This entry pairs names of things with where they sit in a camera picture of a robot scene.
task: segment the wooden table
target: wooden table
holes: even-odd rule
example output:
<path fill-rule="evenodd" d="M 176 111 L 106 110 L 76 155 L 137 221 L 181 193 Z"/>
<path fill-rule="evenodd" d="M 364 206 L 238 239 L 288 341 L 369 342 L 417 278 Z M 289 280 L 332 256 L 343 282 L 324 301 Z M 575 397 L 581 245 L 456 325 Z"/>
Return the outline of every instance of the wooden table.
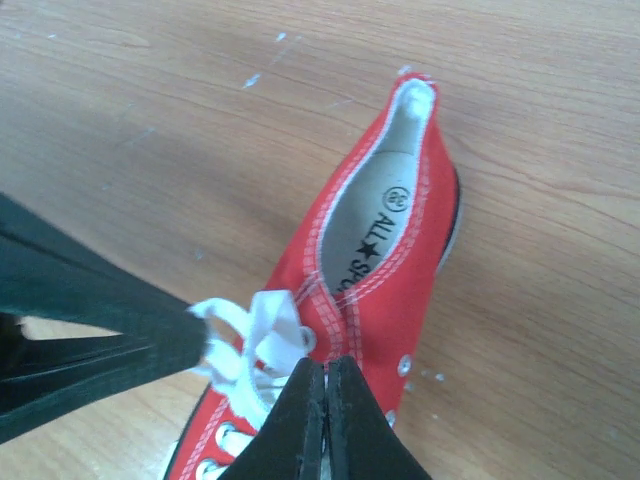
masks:
<path fill-rule="evenodd" d="M 179 297 L 246 305 L 398 71 L 431 73 L 465 218 L 399 437 L 438 480 L 637 480 L 639 20 L 632 0 L 4 0 L 0 190 Z M 153 479 L 205 383 L 76 411 L 0 447 L 0 476 Z"/>

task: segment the red sneaker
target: red sneaker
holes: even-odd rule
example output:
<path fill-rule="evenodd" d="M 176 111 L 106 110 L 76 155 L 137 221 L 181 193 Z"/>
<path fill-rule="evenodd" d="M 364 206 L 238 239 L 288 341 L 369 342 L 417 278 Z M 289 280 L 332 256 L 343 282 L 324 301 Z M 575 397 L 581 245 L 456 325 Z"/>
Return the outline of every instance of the red sneaker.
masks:
<path fill-rule="evenodd" d="M 213 480 L 262 426 L 297 361 L 351 354 L 390 424 L 400 405 L 436 271 L 453 244 L 460 189 L 437 126 L 437 89 L 400 77 L 386 108 L 324 187 L 246 312 L 192 310 L 231 324 L 165 480 Z"/>

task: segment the white insole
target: white insole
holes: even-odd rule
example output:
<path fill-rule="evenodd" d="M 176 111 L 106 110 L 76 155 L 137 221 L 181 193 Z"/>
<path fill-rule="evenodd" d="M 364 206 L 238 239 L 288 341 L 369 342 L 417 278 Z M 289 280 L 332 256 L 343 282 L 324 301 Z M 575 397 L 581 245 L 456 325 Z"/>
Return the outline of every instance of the white insole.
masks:
<path fill-rule="evenodd" d="M 411 215 L 433 90 L 416 80 L 396 98 L 384 138 L 345 187 L 322 239 L 322 270 L 334 294 L 354 286 L 391 253 Z"/>

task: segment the black clamp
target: black clamp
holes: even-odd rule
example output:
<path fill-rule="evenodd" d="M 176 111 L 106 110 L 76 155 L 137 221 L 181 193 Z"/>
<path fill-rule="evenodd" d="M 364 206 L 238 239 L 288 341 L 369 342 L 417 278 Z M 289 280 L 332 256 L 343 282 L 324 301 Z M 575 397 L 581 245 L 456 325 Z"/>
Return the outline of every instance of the black clamp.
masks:
<path fill-rule="evenodd" d="M 0 194 L 0 443 L 196 365 L 207 332 L 188 307 Z M 31 340 L 27 316 L 120 335 Z"/>
<path fill-rule="evenodd" d="M 387 423 L 355 360 L 300 360 L 220 480 L 432 480 Z"/>

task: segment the white shoelace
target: white shoelace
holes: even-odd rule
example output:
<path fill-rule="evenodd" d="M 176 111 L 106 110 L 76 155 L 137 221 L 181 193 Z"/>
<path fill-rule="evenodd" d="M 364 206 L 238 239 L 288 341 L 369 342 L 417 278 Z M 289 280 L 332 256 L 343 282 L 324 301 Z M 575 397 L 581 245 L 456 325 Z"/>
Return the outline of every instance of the white shoelace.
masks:
<path fill-rule="evenodd" d="M 248 312 L 222 298 L 205 300 L 189 310 L 202 319 L 221 319 L 243 338 L 239 353 L 212 328 L 204 355 L 208 365 L 193 371 L 210 376 L 212 388 L 227 396 L 234 415 L 245 418 L 259 430 L 294 367 L 315 346 L 313 331 L 300 324 L 293 295 L 288 290 L 258 292 Z M 264 369 L 256 367 L 258 360 L 265 365 Z M 233 457 L 252 439 L 228 423 L 218 427 L 215 434 L 218 446 Z M 200 477 L 216 480 L 226 468 L 211 462 L 203 465 Z"/>

